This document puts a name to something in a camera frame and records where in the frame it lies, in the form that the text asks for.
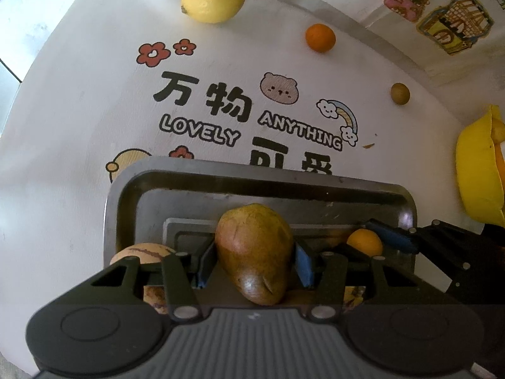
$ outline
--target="yellow basket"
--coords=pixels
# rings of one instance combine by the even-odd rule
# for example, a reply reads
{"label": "yellow basket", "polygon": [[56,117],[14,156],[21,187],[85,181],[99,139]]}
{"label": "yellow basket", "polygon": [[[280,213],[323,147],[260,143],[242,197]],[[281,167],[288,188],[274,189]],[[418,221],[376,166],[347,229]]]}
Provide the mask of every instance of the yellow basket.
{"label": "yellow basket", "polygon": [[503,187],[491,139],[491,118],[502,120],[495,105],[461,132],[456,145],[456,174],[466,213],[476,221],[505,227]]}

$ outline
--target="cloud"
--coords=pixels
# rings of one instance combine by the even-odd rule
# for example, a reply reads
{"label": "cloud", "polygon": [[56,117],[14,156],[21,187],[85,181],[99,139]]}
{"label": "cloud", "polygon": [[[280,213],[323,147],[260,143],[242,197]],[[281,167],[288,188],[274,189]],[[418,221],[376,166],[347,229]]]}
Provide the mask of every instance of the cloud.
{"label": "cloud", "polygon": [[336,120],[339,117],[337,114],[337,106],[325,99],[320,99],[316,104],[316,107],[319,108],[321,114],[326,118],[333,118]]}
{"label": "cloud", "polygon": [[352,127],[340,127],[340,134],[342,134],[342,139],[351,147],[356,145],[358,136],[354,134]]}

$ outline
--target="flower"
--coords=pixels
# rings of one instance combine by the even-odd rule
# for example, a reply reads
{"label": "flower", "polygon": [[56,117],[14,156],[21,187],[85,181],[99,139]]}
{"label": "flower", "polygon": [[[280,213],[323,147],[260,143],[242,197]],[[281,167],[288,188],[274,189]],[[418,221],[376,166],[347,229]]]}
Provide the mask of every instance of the flower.
{"label": "flower", "polygon": [[194,159],[194,154],[190,153],[188,148],[185,147],[184,145],[179,145],[177,148],[175,148],[173,151],[170,151],[168,154],[169,157],[175,157],[175,158],[188,158],[188,159]]}
{"label": "flower", "polygon": [[340,127],[340,133],[342,134],[342,139],[351,147],[354,147],[356,145],[358,136],[354,134],[352,127]]}
{"label": "flower", "polygon": [[196,44],[193,44],[187,38],[183,38],[178,43],[175,43],[173,47],[177,55],[193,55],[193,51],[196,49]]}
{"label": "flower", "polygon": [[140,55],[137,57],[137,63],[148,67],[156,67],[161,60],[170,57],[170,50],[165,49],[165,44],[160,42],[153,45],[142,44],[138,52]]}

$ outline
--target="metal tray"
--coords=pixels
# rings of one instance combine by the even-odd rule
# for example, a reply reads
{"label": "metal tray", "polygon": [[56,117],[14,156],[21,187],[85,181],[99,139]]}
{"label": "metal tray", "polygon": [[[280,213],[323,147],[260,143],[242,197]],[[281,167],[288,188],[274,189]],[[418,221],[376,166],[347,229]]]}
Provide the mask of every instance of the metal tray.
{"label": "metal tray", "polygon": [[[113,182],[105,208],[104,265],[138,243],[194,253],[229,209],[259,202],[277,211],[295,235],[323,250],[375,218],[404,229],[417,225],[416,206],[399,186],[251,165],[149,157]],[[389,250],[409,263],[412,256]]]}

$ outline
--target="orange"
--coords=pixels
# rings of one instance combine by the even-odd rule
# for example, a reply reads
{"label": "orange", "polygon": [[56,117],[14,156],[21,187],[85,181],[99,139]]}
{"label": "orange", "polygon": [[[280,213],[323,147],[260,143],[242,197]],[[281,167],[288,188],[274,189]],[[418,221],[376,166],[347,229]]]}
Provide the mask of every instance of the orange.
{"label": "orange", "polygon": [[337,37],[331,28],[324,24],[314,24],[305,31],[307,45],[317,52],[327,52],[337,42]]}
{"label": "orange", "polygon": [[496,167],[502,180],[502,187],[505,190],[505,161],[503,160],[502,149],[499,145],[494,146],[494,155],[496,157]]}
{"label": "orange", "polygon": [[369,229],[355,230],[347,243],[369,257],[382,255],[382,242],[378,235]]}

